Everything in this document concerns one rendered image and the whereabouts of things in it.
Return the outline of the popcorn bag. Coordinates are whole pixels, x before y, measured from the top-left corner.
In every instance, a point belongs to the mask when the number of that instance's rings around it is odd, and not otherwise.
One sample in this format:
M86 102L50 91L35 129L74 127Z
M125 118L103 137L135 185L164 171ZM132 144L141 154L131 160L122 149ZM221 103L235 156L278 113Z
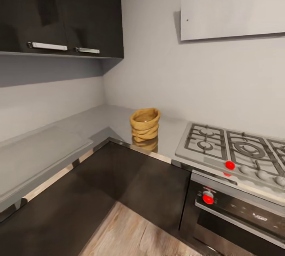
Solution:
M158 135L160 111L155 108L143 108L130 116L130 125L134 140L147 141Z

